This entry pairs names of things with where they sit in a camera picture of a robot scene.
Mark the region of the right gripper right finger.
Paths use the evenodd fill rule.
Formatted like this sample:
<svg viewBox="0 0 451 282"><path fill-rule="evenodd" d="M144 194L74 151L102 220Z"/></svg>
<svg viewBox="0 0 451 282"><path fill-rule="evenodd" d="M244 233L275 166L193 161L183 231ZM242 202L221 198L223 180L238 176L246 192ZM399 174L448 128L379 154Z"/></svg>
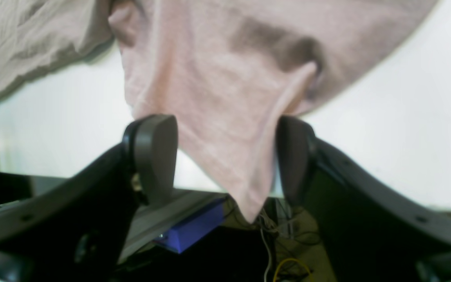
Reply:
<svg viewBox="0 0 451 282"><path fill-rule="evenodd" d="M340 282L451 282L451 217L404 197L293 117L279 118L284 199L316 221Z"/></svg>

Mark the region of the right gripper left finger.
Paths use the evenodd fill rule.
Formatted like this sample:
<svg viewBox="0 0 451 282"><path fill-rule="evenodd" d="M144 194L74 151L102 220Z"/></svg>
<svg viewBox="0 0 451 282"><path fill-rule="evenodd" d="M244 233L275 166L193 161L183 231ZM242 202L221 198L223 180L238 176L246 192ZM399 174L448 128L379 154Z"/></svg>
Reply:
<svg viewBox="0 0 451 282"><path fill-rule="evenodd" d="M0 172L0 281L106 281L140 206L173 191L178 125L156 114L72 178Z"/></svg>

